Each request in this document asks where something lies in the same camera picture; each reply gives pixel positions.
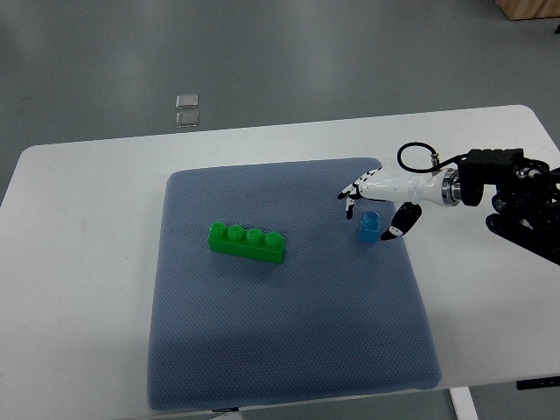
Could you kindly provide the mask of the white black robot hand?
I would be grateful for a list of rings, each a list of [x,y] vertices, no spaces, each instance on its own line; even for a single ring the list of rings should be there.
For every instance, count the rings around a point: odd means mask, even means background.
[[[395,212],[386,231],[380,235],[383,241],[393,240],[407,234],[422,215],[420,204],[429,201],[442,207],[455,207],[461,201],[459,172],[444,168],[426,173],[382,167],[363,173],[347,185],[338,195],[346,202],[346,217],[354,215],[358,200],[391,201],[401,206]]]

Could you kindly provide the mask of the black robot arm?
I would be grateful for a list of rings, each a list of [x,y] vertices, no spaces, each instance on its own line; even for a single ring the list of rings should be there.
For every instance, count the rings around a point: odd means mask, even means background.
[[[407,166],[402,159],[409,147],[430,151],[431,167]],[[444,174],[437,182],[437,196],[447,206],[463,203],[476,207],[484,188],[495,187],[494,213],[486,217],[487,228],[548,261],[559,263],[559,170],[524,156],[522,149],[473,149],[439,160],[427,143],[403,145],[396,154],[399,166],[415,174]]]

